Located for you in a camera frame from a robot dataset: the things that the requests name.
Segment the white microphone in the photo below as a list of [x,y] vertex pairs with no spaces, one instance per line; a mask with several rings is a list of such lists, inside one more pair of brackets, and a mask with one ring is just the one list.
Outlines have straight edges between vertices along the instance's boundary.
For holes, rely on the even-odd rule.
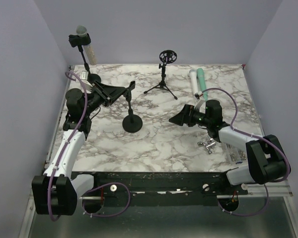
[[191,80],[192,94],[193,94],[193,96],[195,96],[199,92],[196,70],[191,69],[189,71],[189,77],[190,77],[190,80]]

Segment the mint green microphone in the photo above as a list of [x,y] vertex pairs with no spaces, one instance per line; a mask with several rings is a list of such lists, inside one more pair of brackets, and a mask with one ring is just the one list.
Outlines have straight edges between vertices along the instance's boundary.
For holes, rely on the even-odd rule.
[[206,91],[206,82],[205,82],[205,74],[202,68],[197,69],[197,78],[199,80],[200,89],[203,92],[203,97],[205,101],[208,100],[208,92]]

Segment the black tripod shock mount stand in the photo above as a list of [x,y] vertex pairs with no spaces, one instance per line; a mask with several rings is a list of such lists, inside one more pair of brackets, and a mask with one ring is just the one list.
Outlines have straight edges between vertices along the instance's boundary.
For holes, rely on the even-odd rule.
[[177,53],[173,50],[164,50],[159,54],[159,60],[161,63],[159,64],[158,68],[161,69],[161,81],[151,89],[144,91],[144,94],[147,94],[153,89],[162,89],[168,91],[175,100],[178,98],[172,93],[172,91],[166,86],[165,79],[166,79],[166,66],[168,64],[174,63],[177,60]]

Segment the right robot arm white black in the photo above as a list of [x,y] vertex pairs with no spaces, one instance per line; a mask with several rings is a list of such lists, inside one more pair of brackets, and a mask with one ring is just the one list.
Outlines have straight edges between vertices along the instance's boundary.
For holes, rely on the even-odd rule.
[[204,113],[193,105],[185,104],[169,122],[178,126],[204,126],[208,136],[216,142],[229,144],[246,153],[247,165],[225,172],[226,177],[219,181],[219,190],[224,194],[232,193],[239,184],[274,182],[290,172],[276,136],[246,135],[232,129],[223,121],[222,107],[217,100],[206,101]]

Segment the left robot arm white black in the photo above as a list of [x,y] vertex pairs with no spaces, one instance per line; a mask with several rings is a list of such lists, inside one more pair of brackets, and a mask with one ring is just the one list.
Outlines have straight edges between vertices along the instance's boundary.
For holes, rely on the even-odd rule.
[[60,147],[43,174],[32,180],[37,214],[50,215],[52,219],[72,215],[82,195],[94,196],[100,191],[100,183],[92,175],[83,174],[72,179],[72,170],[91,129],[90,114],[100,106],[112,105],[121,96],[126,96],[128,90],[126,87],[96,83],[91,93],[78,88],[66,92],[68,112]]

